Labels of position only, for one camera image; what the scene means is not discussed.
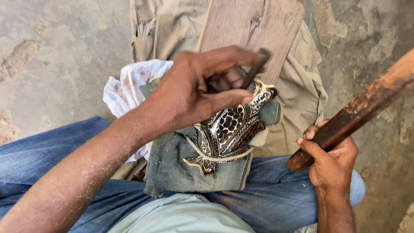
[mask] rope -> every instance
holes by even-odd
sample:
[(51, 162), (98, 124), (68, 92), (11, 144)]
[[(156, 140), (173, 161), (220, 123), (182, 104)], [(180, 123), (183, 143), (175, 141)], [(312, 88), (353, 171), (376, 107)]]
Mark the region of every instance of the rope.
[(184, 135), (184, 137), (187, 139), (188, 143), (194, 148), (195, 151), (197, 151), (197, 153), (205, 158), (208, 159), (212, 162), (226, 162), (229, 160), (234, 160), (234, 159), (239, 159), (239, 158), (243, 158), (244, 156), (248, 155), (250, 152), (253, 151), (254, 147), (252, 146), (250, 149), (248, 149), (246, 152), (244, 152), (243, 154), (240, 155), (234, 155), (234, 156), (230, 156), (230, 157), (225, 157), (225, 158), (213, 158), (210, 156), (205, 155), (199, 148), (198, 146), (196, 146), (193, 141), (191, 141), (191, 139), (189, 137), (187, 137), (187, 135)]

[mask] engraved pattern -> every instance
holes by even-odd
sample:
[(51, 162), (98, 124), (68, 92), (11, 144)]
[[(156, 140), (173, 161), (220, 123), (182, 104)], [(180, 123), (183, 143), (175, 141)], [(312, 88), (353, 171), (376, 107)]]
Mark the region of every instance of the engraved pattern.
[[(253, 137), (266, 128), (258, 116), (260, 108), (276, 95), (275, 86), (264, 85), (260, 80), (255, 80), (253, 100), (250, 103), (225, 109), (215, 114), (207, 124), (194, 126), (198, 148), (213, 158), (226, 158), (244, 153)], [(223, 163), (233, 163), (240, 159)], [(199, 167), (204, 177), (212, 174), (216, 166), (216, 162), (200, 155), (184, 158), (184, 161), (191, 166)]]

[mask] forearm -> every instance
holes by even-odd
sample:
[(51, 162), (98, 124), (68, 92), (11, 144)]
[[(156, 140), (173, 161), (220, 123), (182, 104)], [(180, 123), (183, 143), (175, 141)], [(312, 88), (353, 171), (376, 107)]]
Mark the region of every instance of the forearm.
[(4, 217), (0, 231), (69, 230), (127, 158), (167, 130), (146, 110), (129, 112), (53, 167)]
[(354, 214), (349, 195), (316, 189), (318, 233), (355, 233)]

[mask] blue jeans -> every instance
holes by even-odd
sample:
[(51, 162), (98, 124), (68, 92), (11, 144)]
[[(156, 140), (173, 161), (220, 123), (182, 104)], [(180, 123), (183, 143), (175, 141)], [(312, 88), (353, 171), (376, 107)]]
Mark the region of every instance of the blue jeans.
[[(47, 171), (108, 125), (96, 116), (1, 146), (0, 219)], [(254, 158), (243, 191), (203, 195), (233, 211), (257, 232), (291, 233), (315, 223), (318, 206), (308, 171), (290, 172), (288, 158)], [(137, 208), (155, 200), (143, 193), (144, 188), (142, 182), (108, 181), (70, 232), (108, 231)], [(360, 202), (364, 194), (364, 183), (354, 171), (351, 204)]]

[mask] wooden board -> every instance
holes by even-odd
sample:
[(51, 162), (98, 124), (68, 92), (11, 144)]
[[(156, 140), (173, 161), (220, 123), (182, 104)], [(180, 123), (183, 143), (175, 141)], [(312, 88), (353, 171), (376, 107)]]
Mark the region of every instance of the wooden board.
[(304, 17), (305, 7), (296, 0), (211, 0), (197, 51), (234, 44), (253, 51), (266, 48), (273, 56), (261, 79), (275, 85)]

